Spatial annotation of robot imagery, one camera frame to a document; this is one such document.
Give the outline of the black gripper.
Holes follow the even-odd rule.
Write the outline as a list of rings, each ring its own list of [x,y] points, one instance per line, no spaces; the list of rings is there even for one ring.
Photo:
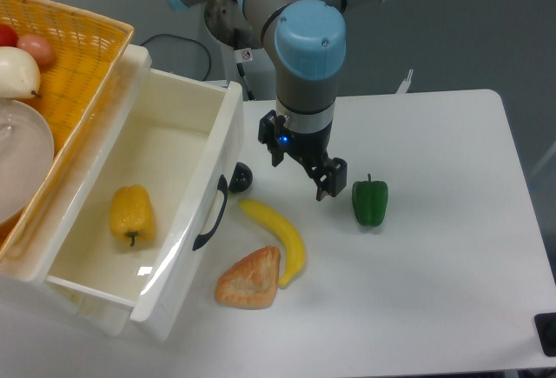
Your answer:
[[[328,142],[332,123],[313,133],[301,133],[286,127],[286,117],[270,110],[259,122],[258,141],[271,155],[277,167],[289,155],[298,162],[316,186],[315,199],[337,197],[347,185],[348,164],[345,160],[328,156]]]

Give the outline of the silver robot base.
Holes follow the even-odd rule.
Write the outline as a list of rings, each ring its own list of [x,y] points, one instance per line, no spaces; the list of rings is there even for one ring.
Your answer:
[[[243,98],[275,100],[275,66],[237,2],[207,2],[204,21],[220,46],[226,79],[243,87]]]

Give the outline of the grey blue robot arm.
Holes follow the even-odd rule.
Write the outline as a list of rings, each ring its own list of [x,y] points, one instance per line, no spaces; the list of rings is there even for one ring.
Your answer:
[[[169,0],[191,7],[210,0]],[[297,161],[318,198],[347,184],[347,163],[330,157],[339,74],[347,51],[345,11],[386,0],[233,0],[275,67],[275,108],[259,123],[258,139],[279,164]]]

